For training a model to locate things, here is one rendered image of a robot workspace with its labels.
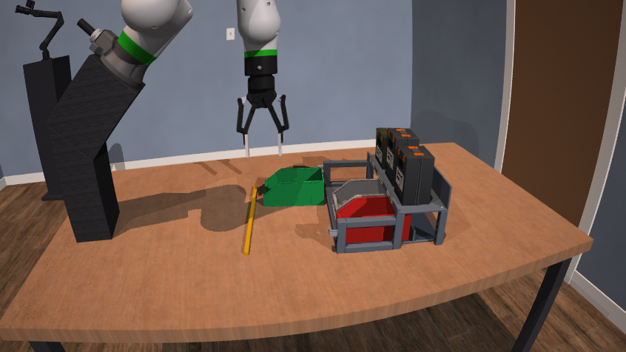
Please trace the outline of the green bin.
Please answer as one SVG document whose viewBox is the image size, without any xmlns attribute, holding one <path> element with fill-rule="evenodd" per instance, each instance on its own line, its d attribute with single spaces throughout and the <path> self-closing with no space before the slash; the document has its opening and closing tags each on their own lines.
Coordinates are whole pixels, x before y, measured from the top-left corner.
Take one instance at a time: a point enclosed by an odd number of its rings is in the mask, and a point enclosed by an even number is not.
<svg viewBox="0 0 626 352">
<path fill-rule="evenodd" d="M 265 180 L 263 204 L 264 206 L 324 206 L 322 168 L 279 169 Z"/>
</svg>

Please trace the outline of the orange retaining rail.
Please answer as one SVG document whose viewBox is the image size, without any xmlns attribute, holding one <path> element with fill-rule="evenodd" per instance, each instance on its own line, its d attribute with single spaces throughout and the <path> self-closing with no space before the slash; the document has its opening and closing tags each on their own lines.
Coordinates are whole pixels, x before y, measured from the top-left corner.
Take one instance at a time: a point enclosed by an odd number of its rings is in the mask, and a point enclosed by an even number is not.
<svg viewBox="0 0 626 352">
<path fill-rule="evenodd" d="M 252 204 L 251 204 L 251 209 L 249 213 L 248 228 L 247 228 L 247 233 L 246 233 L 244 255 L 249 255 L 249 246 L 250 246 L 250 240 L 251 240 L 252 223 L 253 223 L 253 217 L 254 217 L 254 211 L 255 211 L 255 201 L 256 201 L 257 191 L 258 191 L 258 186 L 254 186 L 254 191 L 252 195 Z"/>
</svg>

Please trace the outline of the red open bin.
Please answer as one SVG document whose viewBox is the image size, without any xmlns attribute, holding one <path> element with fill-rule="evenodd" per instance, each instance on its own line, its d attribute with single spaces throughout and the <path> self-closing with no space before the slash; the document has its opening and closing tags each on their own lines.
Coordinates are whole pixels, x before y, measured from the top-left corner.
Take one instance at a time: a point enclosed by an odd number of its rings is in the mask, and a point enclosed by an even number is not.
<svg viewBox="0 0 626 352">
<path fill-rule="evenodd" d="M 395 210 L 385 197 L 357 197 L 337 212 L 337 218 L 391 216 Z M 381 215 L 386 214 L 386 215 Z M 405 214 L 402 240 L 408 240 L 412 214 Z M 366 243 L 391 240 L 393 226 L 374 226 L 346 229 L 346 243 Z"/>
</svg>

